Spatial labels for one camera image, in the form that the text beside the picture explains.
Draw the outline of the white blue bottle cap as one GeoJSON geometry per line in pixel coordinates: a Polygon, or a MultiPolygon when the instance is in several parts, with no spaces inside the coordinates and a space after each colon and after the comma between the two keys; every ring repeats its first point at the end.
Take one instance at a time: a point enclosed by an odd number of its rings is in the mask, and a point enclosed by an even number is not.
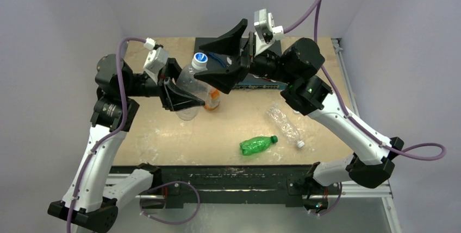
{"type": "Polygon", "coordinates": [[[195,53],[191,65],[194,69],[198,71],[207,70],[208,56],[202,52],[195,53]]]}

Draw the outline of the orange label plastic bottle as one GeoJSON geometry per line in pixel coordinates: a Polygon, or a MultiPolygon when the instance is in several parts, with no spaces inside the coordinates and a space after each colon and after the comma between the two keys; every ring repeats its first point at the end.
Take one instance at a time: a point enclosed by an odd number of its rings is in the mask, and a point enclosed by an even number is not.
{"type": "Polygon", "coordinates": [[[205,99],[204,108],[208,111],[213,111],[220,105],[220,92],[218,89],[211,87],[208,90],[208,95],[205,99]]]}

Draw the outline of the large clear plastic bottle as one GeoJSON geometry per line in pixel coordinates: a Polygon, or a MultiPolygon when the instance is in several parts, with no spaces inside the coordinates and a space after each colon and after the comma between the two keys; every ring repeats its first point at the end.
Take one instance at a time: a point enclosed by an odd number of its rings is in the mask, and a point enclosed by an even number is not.
{"type": "MultiPolygon", "coordinates": [[[[192,61],[187,64],[181,71],[176,85],[178,88],[191,93],[199,99],[206,101],[208,96],[209,85],[196,80],[194,78],[195,73],[203,72],[207,70],[207,63],[197,63],[192,61]]],[[[199,113],[201,106],[184,109],[177,112],[178,117],[183,121],[193,120],[199,113]]]]}

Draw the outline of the slim clear plastic bottle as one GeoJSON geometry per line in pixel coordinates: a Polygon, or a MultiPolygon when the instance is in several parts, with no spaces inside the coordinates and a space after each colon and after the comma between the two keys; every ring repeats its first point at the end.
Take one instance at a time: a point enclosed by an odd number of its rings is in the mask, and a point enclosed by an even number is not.
{"type": "Polygon", "coordinates": [[[277,127],[290,145],[299,149],[306,145],[298,128],[277,104],[270,106],[265,112],[269,120],[277,127]]]}

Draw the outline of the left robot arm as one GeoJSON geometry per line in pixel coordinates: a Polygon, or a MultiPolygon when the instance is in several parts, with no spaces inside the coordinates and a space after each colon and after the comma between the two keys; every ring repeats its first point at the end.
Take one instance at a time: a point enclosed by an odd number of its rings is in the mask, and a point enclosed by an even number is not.
{"type": "Polygon", "coordinates": [[[174,58],[147,58],[154,75],[134,73],[127,63],[110,54],[97,64],[97,102],[91,116],[88,143],[73,182],[61,200],[50,203],[48,214],[66,222],[67,232],[107,232],[119,211],[140,193],[164,198],[178,193],[184,182],[166,180],[161,168],[140,164],[114,186],[106,179],[114,157],[130,131],[139,104],[135,97],[159,97],[166,110],[178,111],[204,102],[175,85],[181,67],[174,58]]]}

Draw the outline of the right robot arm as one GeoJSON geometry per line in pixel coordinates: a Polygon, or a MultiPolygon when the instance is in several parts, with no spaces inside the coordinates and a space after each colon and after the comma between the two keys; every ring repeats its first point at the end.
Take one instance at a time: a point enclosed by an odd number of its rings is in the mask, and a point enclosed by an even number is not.
{"type": "Polygon", "coordinates": [[[232,63],[198,73],[195,78],[225,94],[248,74],[285,83],[281,96],[288,106],[322,124],[349,146],[353,151],[349,157],[314,165],[305,179],[309,192],[319,193],[335,182],[354,181],[376,188],[387,181],[403,142],[380,134],[349,112],[333,86],[318,77],[325,58],[317,43],[302,37],[278,55],[270,50],[275,34],[265,30],[250,32],[247,42],[241,43],[247,25],[243,19],[230,31],[200,45],[200,50],[226,55],[232,63]]]}

